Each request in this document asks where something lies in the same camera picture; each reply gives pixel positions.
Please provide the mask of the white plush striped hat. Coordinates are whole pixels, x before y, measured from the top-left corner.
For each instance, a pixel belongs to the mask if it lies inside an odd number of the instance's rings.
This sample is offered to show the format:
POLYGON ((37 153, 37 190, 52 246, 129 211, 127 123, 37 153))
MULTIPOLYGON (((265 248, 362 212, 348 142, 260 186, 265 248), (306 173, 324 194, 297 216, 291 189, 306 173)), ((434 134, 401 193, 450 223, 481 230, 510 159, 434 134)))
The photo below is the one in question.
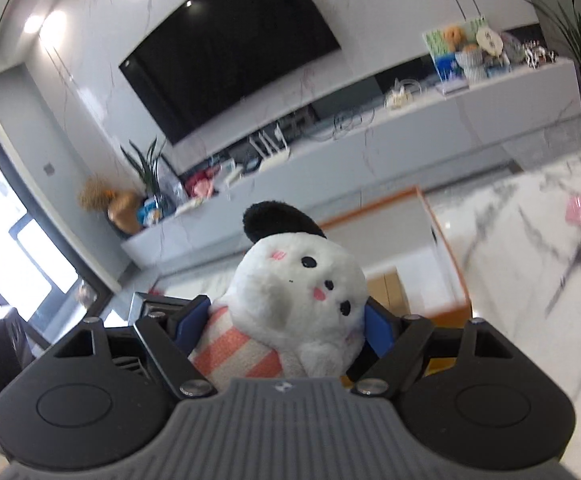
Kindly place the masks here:
POLYGON ((360 264, 299 209, 251 205, 251 247, 190 360, 218 390, 236 378, 342 378, 364 346, 369 292, 360 264))

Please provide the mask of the green blue picture board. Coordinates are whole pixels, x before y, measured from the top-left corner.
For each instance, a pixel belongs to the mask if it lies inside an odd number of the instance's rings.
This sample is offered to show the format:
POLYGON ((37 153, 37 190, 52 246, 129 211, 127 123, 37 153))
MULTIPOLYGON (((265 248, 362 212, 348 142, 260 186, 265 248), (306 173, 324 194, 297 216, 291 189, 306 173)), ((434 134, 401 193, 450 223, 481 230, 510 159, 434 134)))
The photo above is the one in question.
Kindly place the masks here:
MULTIPOLYGON (((473 18, 466 22, 451 25, 458 25, 464 29, 468 41, 476 44, 475 36, 477 30, 482 26, 488 26, 488 21, 483 16, 479 16, 479 18, 473 18)), ((435 65, 435 70, 441 81, 465 78, 461 67, 455 61, 454 54, 449 51, 442 37, 443 30, 451 25, 429 30, 429 32, 425 32, 423 35, 433 65, 435 65)))

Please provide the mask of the green potted plant left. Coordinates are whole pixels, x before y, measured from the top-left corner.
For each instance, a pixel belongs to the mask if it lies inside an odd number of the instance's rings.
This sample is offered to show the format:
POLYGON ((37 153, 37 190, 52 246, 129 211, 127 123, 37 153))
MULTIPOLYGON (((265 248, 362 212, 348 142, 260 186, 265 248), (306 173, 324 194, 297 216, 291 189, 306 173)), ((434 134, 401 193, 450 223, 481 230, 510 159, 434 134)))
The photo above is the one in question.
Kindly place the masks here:
POLYGON ((164 144, 158 145, 158 140, 154 139, 145 151, 142 151, 132 141, 129 144, 131 151, 121 146, 121 153, 138 174, 145 188, 145 200, 138 213, 138 220, 143 226, 153 226, 170 217, 176 211, 176 205, 162 191, 158 178, 159 160, 164 144))

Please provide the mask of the golden vase with dried flowers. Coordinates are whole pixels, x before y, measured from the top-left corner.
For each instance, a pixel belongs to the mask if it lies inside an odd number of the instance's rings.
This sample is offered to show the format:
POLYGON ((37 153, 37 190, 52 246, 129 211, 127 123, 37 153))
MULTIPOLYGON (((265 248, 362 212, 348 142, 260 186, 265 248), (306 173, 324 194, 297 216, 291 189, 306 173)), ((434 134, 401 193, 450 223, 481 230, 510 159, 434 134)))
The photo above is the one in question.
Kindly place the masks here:
POLYGON ((105 179, 89 177, 78 194, 80 207, 87 212, 100 212, 123 235, 133 236, 143 226, 138 221, 141 196, 132 190, 113 188, 105 179))

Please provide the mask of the white tv console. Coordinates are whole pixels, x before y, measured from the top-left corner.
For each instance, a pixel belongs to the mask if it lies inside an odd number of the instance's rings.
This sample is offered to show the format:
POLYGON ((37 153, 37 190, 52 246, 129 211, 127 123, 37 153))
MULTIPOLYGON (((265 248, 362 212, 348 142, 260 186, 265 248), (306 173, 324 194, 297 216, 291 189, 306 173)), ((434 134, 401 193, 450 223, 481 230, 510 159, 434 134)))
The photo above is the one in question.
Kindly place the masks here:
POLYGON ((140 268, 198 252, 243 232, 245 209, 282 200, 303 211, 513 136, 581 114, 575 64, 522 66, 450 96, 424 93, 382 108, 337 139, 303 141, 286 162, 122 243, 140 268))

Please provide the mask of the round paper fan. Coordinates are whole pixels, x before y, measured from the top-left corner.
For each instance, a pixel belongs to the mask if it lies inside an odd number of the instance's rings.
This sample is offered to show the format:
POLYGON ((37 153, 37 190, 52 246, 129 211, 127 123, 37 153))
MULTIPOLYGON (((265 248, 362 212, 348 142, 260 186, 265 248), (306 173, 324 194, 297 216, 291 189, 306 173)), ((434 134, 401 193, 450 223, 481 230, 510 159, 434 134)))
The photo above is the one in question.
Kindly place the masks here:
POLYGON ((476 32, 476 41, 481 50, 492 58, 499 58, 504 51, 504 42, 499 33, 488 26, 480 27, 476 32))

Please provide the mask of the black television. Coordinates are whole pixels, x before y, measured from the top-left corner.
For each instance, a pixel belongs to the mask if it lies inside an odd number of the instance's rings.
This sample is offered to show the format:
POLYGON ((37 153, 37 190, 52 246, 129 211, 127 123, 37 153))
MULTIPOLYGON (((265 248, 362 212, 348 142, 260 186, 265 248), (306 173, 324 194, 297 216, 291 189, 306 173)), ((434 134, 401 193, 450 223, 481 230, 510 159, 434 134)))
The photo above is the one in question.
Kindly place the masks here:
POLYGON ((339 48, 313 0, 188 0, 120 70, 164 136, 178 143, 339 48))

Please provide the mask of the brown cardboard box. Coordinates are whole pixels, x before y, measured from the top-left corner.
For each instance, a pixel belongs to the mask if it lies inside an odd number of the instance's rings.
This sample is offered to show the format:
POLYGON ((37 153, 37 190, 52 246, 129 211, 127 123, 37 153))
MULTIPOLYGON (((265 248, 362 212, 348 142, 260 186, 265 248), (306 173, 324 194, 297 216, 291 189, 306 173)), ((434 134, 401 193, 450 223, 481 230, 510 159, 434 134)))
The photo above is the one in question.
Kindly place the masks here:
POLYGON ((409 299, 396 268, 381 271, 367 279, 369 296, 395 316, 409 315, 409 299))

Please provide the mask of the white wifi router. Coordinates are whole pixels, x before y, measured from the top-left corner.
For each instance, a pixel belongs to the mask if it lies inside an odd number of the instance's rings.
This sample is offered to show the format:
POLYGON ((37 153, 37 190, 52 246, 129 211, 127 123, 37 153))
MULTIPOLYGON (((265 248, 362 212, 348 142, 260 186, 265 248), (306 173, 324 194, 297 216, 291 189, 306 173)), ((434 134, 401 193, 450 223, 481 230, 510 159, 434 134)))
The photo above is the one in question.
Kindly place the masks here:
POLYGON ((278 124, 275 125, 272 134, 260 130, 254 136, 249 136, 248 142, 259 156, 259 172, 280 166, 290 158, 289 145, 278 124))

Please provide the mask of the orange cardboard storage box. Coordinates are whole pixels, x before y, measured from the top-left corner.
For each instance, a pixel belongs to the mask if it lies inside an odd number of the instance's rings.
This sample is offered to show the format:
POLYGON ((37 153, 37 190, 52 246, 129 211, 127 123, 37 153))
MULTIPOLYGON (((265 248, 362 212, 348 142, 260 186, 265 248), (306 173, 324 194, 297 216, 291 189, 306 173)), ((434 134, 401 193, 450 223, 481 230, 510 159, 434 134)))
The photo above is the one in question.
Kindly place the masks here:
POLYGON ((419 188, 327 220, 322 230, 351 252, 366 279, 396 268, 410 314, 444 328, 461 328, 473 316, 463 274, 419 188))

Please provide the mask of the teddy bear in basket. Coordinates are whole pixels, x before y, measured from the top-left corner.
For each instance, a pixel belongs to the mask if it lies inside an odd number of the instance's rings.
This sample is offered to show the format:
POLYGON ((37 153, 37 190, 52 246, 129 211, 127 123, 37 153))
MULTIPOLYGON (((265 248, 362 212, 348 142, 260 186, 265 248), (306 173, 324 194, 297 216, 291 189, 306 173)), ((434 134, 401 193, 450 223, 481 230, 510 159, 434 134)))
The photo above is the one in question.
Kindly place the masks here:
POLYGON ((458 25, 451 25, 443 30, 442 37, 469 82, 488 78, 484 65, 484 53, 478 44, 468 41, 464 29, 458 25))

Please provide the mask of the cow figurines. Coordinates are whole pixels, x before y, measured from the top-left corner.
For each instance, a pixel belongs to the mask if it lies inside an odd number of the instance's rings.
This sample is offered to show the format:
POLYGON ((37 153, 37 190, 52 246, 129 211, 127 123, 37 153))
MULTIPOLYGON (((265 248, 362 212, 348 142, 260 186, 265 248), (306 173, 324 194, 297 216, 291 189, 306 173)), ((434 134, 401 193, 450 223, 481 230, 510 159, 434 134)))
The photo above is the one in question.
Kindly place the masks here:
POLYGON ((528 41, 522 45, 525 55, 525 64, 533 70, 545 64, 554 64, 557 60, 557 52, 543 46, 540 41, 528 41))

